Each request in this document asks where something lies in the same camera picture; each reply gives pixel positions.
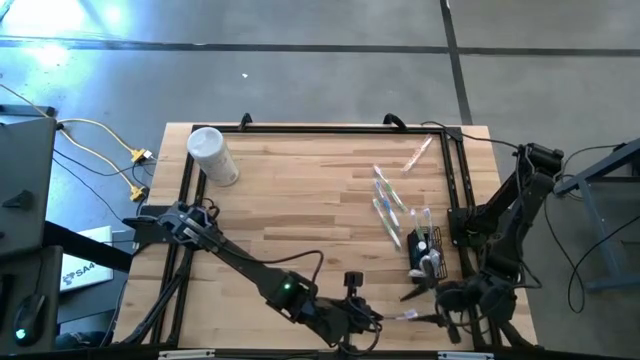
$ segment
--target wooden table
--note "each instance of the wooden table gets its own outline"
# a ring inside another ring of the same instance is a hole
[[[192,125],[167,124],[149,204],[170,205],[178,198]],[[466,126],[463,131],[489,137],[485,126]],[[321,296],[343,298],[346,293],[343,274],[357,270],[365,274],[365,285],[359,289],[359,295],[375,311],[398,315],[414,308],[432,313],[432,293],[403,303],[398,301],[413,285],[407,276],[406,249],[402,253],[394,251],[371,205],[372,164],[378,164],[405,204],[431,208],[434,225],[442,230],[449,280],[461,278],[457,250],[450,244],[445,215],[450,203],[439,139],[434,138],[406,177],[400,169],[422,143],[423,135],[225,134],[225,139],[240,168],[240,179],[226,188],[209,183],[206,196],[214,199],[221,209],[219,226],[225,235],[256,258],[274,259],[320,249],[326,257],[318,277]],[[464,145],[475,199],[481,204],[500,185],[493,150],[490,143],[467,138]],[[461,184],[453,146],[454,170],[457,184]],[[194,196],[198,167],[193,171],[189,201]],[[462,191],[458,192],[464,206]],[[412,229],[410,218],[396,213],[404,241]],[[136,256],[116,340],[131,333],[158,296],[166,251],[166,245],[158,244]],[[310,256],[282,266],[310,277],[316,261],[316,257]],[[175,296],[167,308],[163,338],[168,334],[174,300]],[[512,323],[525,339],[536,343],[524,290],[518,292]],[[433,324],[385,321],[383,325],[377,350],[473,347],[471,337],[462,331],[462,343],[452,345],[446,331]],[[371,340],[370,334],[354,337],[359,349],[366,348]],[[264,304],[252,283],[218,258],[197,252],[180,347],[324,349],[327,345],[305,326],[282,319]]]

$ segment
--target metal stand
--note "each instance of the metal stand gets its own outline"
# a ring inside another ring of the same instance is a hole
[[[443,163],[445,168],[445,176],[447,181],[447,190],[449,194],[449,199],[451,201],[451,209],[456,210],[460,208],[460,202],[458,200],[457,193],[457,184],[454,175],[454,166],[452,162],[452,154],[451,148],[455,146],[455,152],[460,165],[460,176],[462,179],[462,189],[465,194],[466,206],[473,207],[475,206],[475,200],[473,197],[473,189],[471,186],[471,179],[469,176],[469,168],[466,160],[466,154],[464,150],[464,144],[462,141],[462,131],[459,127],[448,127],[446,129],[440,127],[408,127],[406,126],[402,120],[400,120],[397,116],[393,114],[387,114],[383,121],[385,125],[391,126],[271,126],[271,125],[254,125],[251,120],[251,116],[249,114],[245,114],[243,117],[243,121],[241,122],[241,126],[239,125],[194,125],[192,128],[192,132],[207,126],[215,127],[217,130],[223,133],[291,133],[291,134],[366,134],[369,136],[377,136],[377,134],[398,134],[407,135],[407,134],[420,134],[420,135],[432,135],[438,138],[441,142],[441,148],[443,153]],[[182,177],[181,187],[179,199],[182,202],[186,202],[187,193],[189,191],[189,184],[191,183],[191,174],[194,166],[193,158],[187,154],[187,159],[185,162],[184,173]],[[200,204],[202,198],[205,193],[206,187],[206,175],[200,171],[198,175],[198,181],[195,191],[195,203]],[[143,207],[142,214],[159,214],[163,211],[166,211],[164,207],[155,207],[148,206]],[[152,233],[151,229],[145,229],[143,226],[139,226],[136,229],[136,241],[139,241],[142,245],[145,243],[168,243],[169,249],[167,252],[167,259],[165,263],[165,270],[162,277],[161,283],[161,292],[167,287],[170,283],[174,262],[176,259],[176,254],[178,250],[178,245],[173,243],[171,236],[161,232]],[[472,276],[475,274],[473,270],[473,266],[471,260],[469,258],[469,251],[473,251],[473,249],[467,249],[465,247],[459,247],[458,253],[460,256],[462,274],[464,277]],[[185,257],[183,261],[187,261],[188,258],[192,255],[188,255]],[[185,271],[187,273],[190,272],[190,266],[187,266]],[[178,298],[176,301],[176,310],[174,312],[173,321],[171,325],[171,334],[168,337],[167,341],[170,341],[172,344],[176,345],[179,340],[180,328],[182,323],[182,315],[184,313],[185,299],[186,299],[186,288],[188,287],[189,279],[185,279],[180,285],[180,290],[178,290]],[[478,316],[475,309],[470,309],[470,321],[476,319]],[[159,320],[155,323],[153,330],[151,332],[151,343],[159,343],[160,342],[160,334],[162,333],[162,326],[164,318],[163,314],[159,317]],[[479,324],[477,322],[473,323],[471,326],[471,331],[473,333],[473,344],[475,348],[479,348],[482,346],[486,346],[487,342],[484,340],[481,335],[481,330]],[[491,344],[492,345],[500,345],[501,337],[498,328],[495,324],[490,322],[490,335],[491,335]]]
[[[56,115],[56,109],[51,106],[38,106],[47,116],[54,117]],[[42,117],[42,114],[37,112],[30,105],[4,105],[0,104],[0,115],[4,116],[29,116],[29,117]]]
[[[131,268],[132,257],[130,254],[45,221],[42,246],[55,245],[62,246],[65,254],[93,261],[113,270],[128,273]]]
[[[311,132],[324,132],[324,133],[332,133],[332,132],[347,132],[347,133],[405,133],[403,131],[399,131],[398,128],[363,128],[363,127],[317,127],[317,128],[296,128],[296,127],[287,127],[285,130],[278,127],[260,127],[260,129],[256,129],[249,124],[246,124],[244,130],[241,131],[261,131],[263,129],[266,132],[298,132],[298,133],[306,133],[308,129],[311,129]],[[200,126],[194,126],[193,130],[199,128]],[[238,126],[232,127],[235,131],[240,130]],[[451,163],[451,156],[449,153],[449,142],[450,139],[446,133],[442,129],[434,129],[434,128],[408,128],[406,133],[419,133],[419,134],[434,134],[439,136],[442,140],[442,148],[444,154],[444,163],[445,163],[445,172],[447,175],[447,186],[449,190],[449,196],[451,199],[451,205],[453,209],[459,208],[458,198],[456,194],[456,184],[455,178],[453,176],[453,166]],[[455,131],[455,128],[449,128],[448,131],[451,133]],[[475,206],[475,202],[473,199],[473,193],[469,178],[469,169],[466,163],[466,157],[464,153],[464,146],[462,145],[461,139],[458,140],[454,137],[456,151],[458,155],[458,159],[460,161],[460,171],[462,175],[463,188],[465,192],[465,197],[467,201],[467,206]],[[187,156],[187,161],[185,164],[185,176],[183,177],[182,187],[180,191],[180,198],[186,199],[189,182],[191,178],[191,170],[193,169],[193,158],[191,156]],[[204,195],[205,191],[205,180],[206,177],[204,173],[200,172],[198,185],[196,186],[196,202],[199,203]],[[166,207],[164,209],[158,207],[145,207],[143,208],[143,213],[146,211],[150,213],[154,212],[164,212],[166,211]],[[68,230],[64,228],[56,228],[55,224],[50,224],[55,231],[59,231],[59,235],[68,235]],[[157,234],[160,236],[154,235],[153,241],[145,241],[144,243],[151,242],[162,242],[162,234]],[[71,242],[71,248],[75,249],[76,246],[84,246],[84,242],[81,242],[82,239],[75,238]],[[69,243],[66,241],[62,241],[62,244],[66,244],[69,247]],[[144,336],[136,337],[135,341],[132,341],[133,344],[119,344],[118,346],[109,346],[105,348],[98,349],[81,349],[81,350],[70,350],[70,351],[60,351],[60,352],[49,352],[49,353],[41,353],[41,354],[32,354],[25,356],[25,359],[33,358],[33,359],[64,359],[64,360],[85,360],[85,359],[93,359],[93,360],[102,360],[102,359],[120,359],[120,360],[142,360],[142,359],[187,359],[187,358],[199,358],[199,359],[238,359],[238,358],[250,358],[250,359],[290,359],[297,357],[305,357],[316,360],[334,360],[336,357],[343,357],[344,352],[341,351],[318,351],[314,349],[296,349],[296,350],[284,350],[284,349],[195,349],[195,350],[180,350],[177,346],[177,341],[180,333],[180,326],[182,325],[182,313],[185,305],[186,298],[186,286],[188,284],[188,274],[190,272],[191,263],[190,260],[193,256],[193,253],[186,252],[185,257],[183,258],[183,264],[180,266],[180,271],[178,274],[173,275],[173,263],[175,261],[176,254],[171,251],[174,249],[177,251],[178,246],[176,244],[172,244],[170,246],[170,251],[167,254],[167,266],[165,267],[165,271],[168,270],[168,273],[163,279],[168,279],[166,281],[166,285],[161,290],[162,293],[170,294],[175,291],[176,283],[180,282],[179,279],[175,279],[175,281],[171,281],[171,278],[174,276],[183,277],[184,281],[180,284],[180,290],[178,293],[178,299],[176,301],[176,310],[174,312],[174,319],[171,327],[171,335],[169,335],[169,339],[167,342],[154,344],[153,341],[151,344],[139,344],[138,339],[144,338]],[[468,274],[473,274],[473,269],[471,268],[471,263],[468,258],[466,248],[460,247],[459,249],[460,258],[462,261],[462,272],[464,276],[469,276]],[[81,255],[81,249],[75,249],[76,254]],[[106,266],[120,266],[123,267],[123,263],[121,263],[122,259],[118,262],[111,263],[108,259],[103,259]],[[347,298],[357,297],[356,288],[360,281],[358,280],[357,275],[347,276],[345,278],[345,286],[347,287]],[[154,309],[153,317],[157,317],[158,321],[156,324],[160,324],[157,326],[155,330],[158,331],[158,334],[161,332],[161,324],[163,323],[163,316],[160,315],[162,311],[160,309],[163,307],[163,304],[159,304]],[[475,312],[471,312],[471,317],[477,316]],[[149,329],[150,323],[144,324],[145,329]],[[439,352],[439,351],[371,351],[362,356],[357,356],[361,359],[456,359],[456,358],[465,358],[465,359],[473,359],[473,358],[494,358],[494,353],[497,356],[496,358],[502,359],[595,359],[595,356],[582,355],[582,354],[569,354],[569,353],[559,353],[559,352],[550,352],[542,349],[535,348],[527,348],[527,349],[508,349],[497,347],[500,344],[499,334],[497,335],[497,339],[493,336],[494,330],[492,329],[492,344],[490,346],[486,345],[482,340],[482,335],[479,332],[479,328],[476,326],[472,326],[473,331],[473,339],[474,339],[474,348],[476,351],[485,352],[485,354],[474,353],[474,352]],[[510,341],[518,342],[519,339],[511,337],[510,329],[503,329],[505,334],[510,337]],[[350,338],[347,337],[344,341],[345,345],[350,344]],[[21,359],[22,356],[15,356],[16,359]]]
[[[595,225],[596,234],[599,239],[604,239],[612,229],[609,229],[604,222],[601,213],[598,211],[596,201],[591,190],[591,184],[606,181],[608,183],[621,183],[630,180],[628,177],[604,177],[623,165],[630,163],[640,156],[640,139],[636,139],[624,147],[614,151],[609,156],[591,165],[587,169],[576,174],[564,183],[557,185],[554,189],[556,195],[565,195],[573,190],[580,190],[584,199],[585,210],[589,215],[591,223]],[[640,285],[640,274],[625,273],[626,259],[620,251],[616,251],[612,241],[605,241],[599,246],[604,262],[609,271],[609,276],[604,279],[589,281],[585,283],[588,291],[599,291],[606,289],[617,289],[627,286]]]

